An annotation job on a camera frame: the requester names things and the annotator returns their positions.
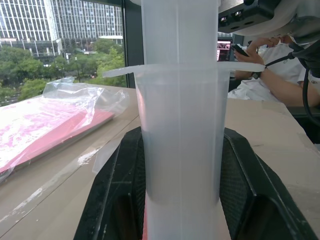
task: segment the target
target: building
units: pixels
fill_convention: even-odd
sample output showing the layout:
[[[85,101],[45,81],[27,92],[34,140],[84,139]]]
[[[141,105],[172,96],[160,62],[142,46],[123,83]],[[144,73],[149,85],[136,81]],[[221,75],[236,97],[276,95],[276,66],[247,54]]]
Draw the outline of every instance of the building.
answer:
[[[101,36],[121,44],[122,35],[120,7],[81,0],[0,1],[0,47],[28,49],[35,57],[91,51]]]
[[[97,38],[108,36],[122,44],[123,24],[120,7],[82,0],[50,0],[57,35],[67,52],[76,48],[92,51]]]

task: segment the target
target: table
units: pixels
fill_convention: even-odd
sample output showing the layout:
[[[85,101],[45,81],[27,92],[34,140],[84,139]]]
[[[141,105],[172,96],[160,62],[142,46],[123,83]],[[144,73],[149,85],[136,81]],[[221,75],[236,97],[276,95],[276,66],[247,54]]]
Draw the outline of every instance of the table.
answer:
[[[110,149],[111,155],[125,133],[140,125],[136,92],[126,91],[130,106],[122,115],[14,173],[0,186],[0,240],[73,239],[96,176],[99,149]],[[320,237],[320,153],[286,107],[228,99],[225,126],[246,137],[279,175]],[[230,240],[221,207],[219,214],[219,239]]]

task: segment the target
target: plastic bag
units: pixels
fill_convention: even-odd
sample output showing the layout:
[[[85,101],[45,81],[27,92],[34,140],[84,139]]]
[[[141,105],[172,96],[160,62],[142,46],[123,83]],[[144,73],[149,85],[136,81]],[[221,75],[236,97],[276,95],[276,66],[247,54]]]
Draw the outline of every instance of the plastic bag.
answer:
[[[49,82],[42,95],[0,107],[0,183],[14,168],[78,139],[129,105],[123,90],[72,83],[73,79]]]

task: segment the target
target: hand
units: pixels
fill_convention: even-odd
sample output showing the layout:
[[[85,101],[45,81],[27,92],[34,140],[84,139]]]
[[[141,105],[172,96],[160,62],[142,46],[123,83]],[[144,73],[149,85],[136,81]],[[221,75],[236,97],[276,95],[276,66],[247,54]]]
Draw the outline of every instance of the hand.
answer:
[[[235,55],[236,59],[237,59],[239,62],[265,65],[264,60],[262,59],[261,56],[259,56],[258,53],[256,53],[256,50],[247,49],[247,50],[246,50],[246,53],[247,53],[249,56],[244,56],[244,55],[238,53],[237,51],[234,51],[234,55]]]
[[[277,45],[280,41],[280,38],[279,37],[271,37],[271,38],[258,38],[256,40],[253,40],[250,44],[250,46],[255,46],[256,48],[259,48],[263,45],[267,45],[268,48],[272,48],[274,47],[275,45]]]

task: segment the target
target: red object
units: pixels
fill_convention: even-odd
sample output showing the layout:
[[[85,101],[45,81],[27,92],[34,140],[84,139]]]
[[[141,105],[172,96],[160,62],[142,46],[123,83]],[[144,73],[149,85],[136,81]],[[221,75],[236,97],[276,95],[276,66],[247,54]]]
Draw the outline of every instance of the red object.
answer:
[[[114,116],[88,105],[37,97],[1,107],[0,174]]]
[[[147,211],[144,209],[144,222],[143,222],[143,235],[142,240],[148,240],[148,231],[147,231]]]

